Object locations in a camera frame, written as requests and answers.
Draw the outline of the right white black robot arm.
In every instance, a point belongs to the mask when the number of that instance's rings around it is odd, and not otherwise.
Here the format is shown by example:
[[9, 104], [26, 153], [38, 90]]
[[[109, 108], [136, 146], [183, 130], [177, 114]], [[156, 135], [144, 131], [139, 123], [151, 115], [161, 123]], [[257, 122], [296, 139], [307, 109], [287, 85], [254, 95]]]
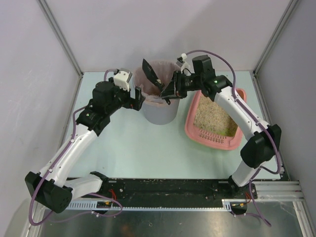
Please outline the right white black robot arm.
[[235, 83], [226, 76], [217, 76], [208, 55], [193, 58], [193, 73], [185, 73], [186, 54], [177, 59], [180, 70], [174, 71], [168, 86], [160, 93], [162, 99], [183, 99], [189, 91], [201, 91], [203, 96], [215, 102], [233, 119], [241, 129], [247, 142], [240, 151], [242, 161], [228, 178], [232, 194], [237, 193], [264, 169], [264, 163], [276, 158], [280, 172], [279, 145], [281, 128], [270, 125], [257, 116], [237, 95]]

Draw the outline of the black slotted litter scoop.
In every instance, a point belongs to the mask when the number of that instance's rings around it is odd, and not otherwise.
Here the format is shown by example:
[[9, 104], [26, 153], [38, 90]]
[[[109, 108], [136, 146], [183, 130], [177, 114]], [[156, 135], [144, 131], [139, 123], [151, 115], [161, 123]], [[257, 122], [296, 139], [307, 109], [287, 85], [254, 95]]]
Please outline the black slotted litter scoop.
[[157, 76], [153, 67], [150, 65], [150, 63], [146, 59], [143, 59], [142, 61], [142, 71], [144, 72], [147, 80], [149, 80], [150, 83], [154, 85], [159, 90], [160, 93], [167, 87], [167, 83], [165, 81], [162, 81]]

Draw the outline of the pink green litter box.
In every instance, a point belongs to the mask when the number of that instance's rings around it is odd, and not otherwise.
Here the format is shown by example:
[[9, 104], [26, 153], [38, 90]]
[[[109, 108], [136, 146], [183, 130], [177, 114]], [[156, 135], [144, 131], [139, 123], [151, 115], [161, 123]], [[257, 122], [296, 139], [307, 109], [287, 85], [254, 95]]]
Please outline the pink green litter box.
[[192, 99], [185, 123], [186, 135], [190, 139], [211, 148], [220, 150], [234, 150], [238, 148], [243, 137], [243, 132], [239, 127], [237, 127], [234, 137], [228, 137], [207, 132], [194, 126], [194, 118], [201, 95], [203, 94], [199, 90], [195, 93]]

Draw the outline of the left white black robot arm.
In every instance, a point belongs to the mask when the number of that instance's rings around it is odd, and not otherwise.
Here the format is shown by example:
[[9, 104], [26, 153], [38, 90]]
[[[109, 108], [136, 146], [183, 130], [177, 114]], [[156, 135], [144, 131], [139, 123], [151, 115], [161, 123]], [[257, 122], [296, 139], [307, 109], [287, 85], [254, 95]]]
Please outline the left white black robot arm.
[[25, 177], [32, 197], [30, 208], [37, 201], [55, 213], [63, 212], [70, 202], [96, 193], [102, 187], [105, 176], [94, 171], [85, 177], [68, 180], [69, 173], [86, 148], [110, 123], [110, 117], [120, 108], [139, 111], [145, 97], [140, 87], [131, 97], [130, 89], [124, 89], [113, 81], [101, 81], [92, 91], [88, 104], [73, 115], [73, 131], [55, 156], [38, 173], [29, 172]]

